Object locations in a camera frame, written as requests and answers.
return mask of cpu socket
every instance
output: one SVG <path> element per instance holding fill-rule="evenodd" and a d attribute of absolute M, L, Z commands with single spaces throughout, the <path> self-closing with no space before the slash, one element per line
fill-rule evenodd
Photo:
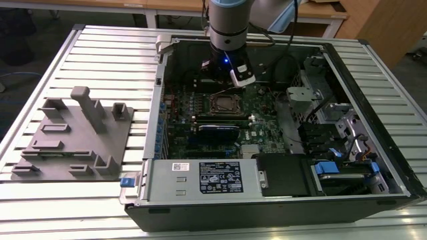
<path fill-rule="evenodd" d="M 210 97 L 211 115 L 242 115 L 240 97 L 238 95 L 215 95 Z"/>

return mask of circuit board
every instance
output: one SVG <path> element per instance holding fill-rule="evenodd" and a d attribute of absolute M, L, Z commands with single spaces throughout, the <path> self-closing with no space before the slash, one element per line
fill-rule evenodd
<path fill-rule="evenodd" d="M 168 159 L 240 159 L 242 145 L 258 145 L 263 153 L 287 151 L 275 110 L 277 94 L 267 87 L 254 84 L 239 92 L 218 94 L 192 90 L 184 85 L 166 95 Z M 216 137 L 222 137 L 220 142 L 203 142 L 196 136 L 206 126 L 230 126 L 238 133 Z"/>

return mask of white label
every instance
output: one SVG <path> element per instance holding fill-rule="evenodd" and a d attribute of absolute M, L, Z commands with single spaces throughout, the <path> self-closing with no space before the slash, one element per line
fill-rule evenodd
<path fill-rule="evenodd" d="M 347 17 L 342 16 L 342 15 L 333 15 L 331 18 L 333 19 L 346 19 Z"/>
<path fill-rule="evenodd" d="M 123 4 L 126 7 L 134 7 L 134 8 L 142 8 L 143 7 L 143 4 Z"/>
<path fill-rule="evenodd" d="M 247 65 L 238 66 L 239 73 L 244 73 L 248 70 Z"/>
<path fill-rule="evenodd" d="M 172 163 L 172 171 L 190 171 L 190 163 Z"/>

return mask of barcode sticker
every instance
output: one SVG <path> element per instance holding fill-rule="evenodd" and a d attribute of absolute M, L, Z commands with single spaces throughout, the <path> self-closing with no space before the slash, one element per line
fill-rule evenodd
<path fill-rule="evenodd" d="M 190 171 L 190 163 L 174 163 L 172 171 Z"/>

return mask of sticker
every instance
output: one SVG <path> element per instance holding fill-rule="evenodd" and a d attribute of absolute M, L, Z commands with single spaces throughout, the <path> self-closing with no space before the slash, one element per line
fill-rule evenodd
<path fill-rule="evenodd" d="M 247 70 L 248 70 L 247 65 L 238 66 L 238 71 L 239 71 L 239 73 L 243 73 L 243 72 L 246 72 Z"/>
<path fill-rule="evenodd" d="M 190 163 L 172 163 L 172 171 L 188 171 Z"/>
<path fill-rule="evenodd" d="M 135 8 L 142 8 L 143 7 L 143 4 L 123 4 L 126 7 L 135 7 Z"/>
<path fill-rule="evenodd" d="M 240 163 L 238 161 L 200 162 L 200 192 L 203 194 L 243 193 L 240 171 Z"/>
<path fill-rule="evenodd" d="M 331 19 L 346 19 L 347 16 L 342 16 L 342 15 L 333 15 Z"/>

